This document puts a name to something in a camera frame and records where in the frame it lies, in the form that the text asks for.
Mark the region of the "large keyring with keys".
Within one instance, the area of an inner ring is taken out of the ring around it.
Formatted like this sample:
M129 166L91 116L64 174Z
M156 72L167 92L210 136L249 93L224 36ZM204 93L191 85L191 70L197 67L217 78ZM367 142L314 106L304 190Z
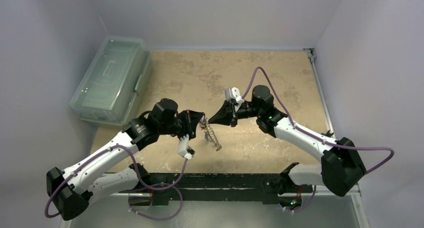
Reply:
M216 151L220 151L222 149L222 145L219 143L213 128L210 126L209 121L205 116L200 120L199 126L204 132L205 140L211 142Z

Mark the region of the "translucent green plastic storage box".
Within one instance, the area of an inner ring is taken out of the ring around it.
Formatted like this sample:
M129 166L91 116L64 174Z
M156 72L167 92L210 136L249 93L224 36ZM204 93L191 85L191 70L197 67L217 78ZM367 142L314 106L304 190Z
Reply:
M123 126L135 118L152 69L151 52L143 39L107 36L70 106L85 122Z

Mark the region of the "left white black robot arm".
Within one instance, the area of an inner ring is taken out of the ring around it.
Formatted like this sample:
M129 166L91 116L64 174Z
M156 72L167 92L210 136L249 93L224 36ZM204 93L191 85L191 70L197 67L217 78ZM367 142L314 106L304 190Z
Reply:
M161 135L169 135L178 138L177 153L187 163L195 154L189 141L196 137L196 128L205 117L203 112L193 110L179 112L174 100L161 99L87 158L64 170L54 167L47 172L49 198L44 207L45 217L61 216L63 220L71 220L96 199L120 191L176 189L182 173L172 183L149 185L135 154L157 142Z

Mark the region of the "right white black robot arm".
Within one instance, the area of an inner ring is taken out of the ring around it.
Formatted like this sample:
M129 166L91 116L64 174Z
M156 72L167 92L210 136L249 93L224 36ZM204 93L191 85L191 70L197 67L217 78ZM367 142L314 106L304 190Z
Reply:
M280 174L280 193L301 185L320 185L343 197L365 175L366 168L351 140L336 140L291 122L286 113L275 107L274 97L265 85L253 88L250 101L241 97L238 88L228 88L222 107L209 123L235 127L238 120L253 117L263 133L295 145L319 162L292 163Z

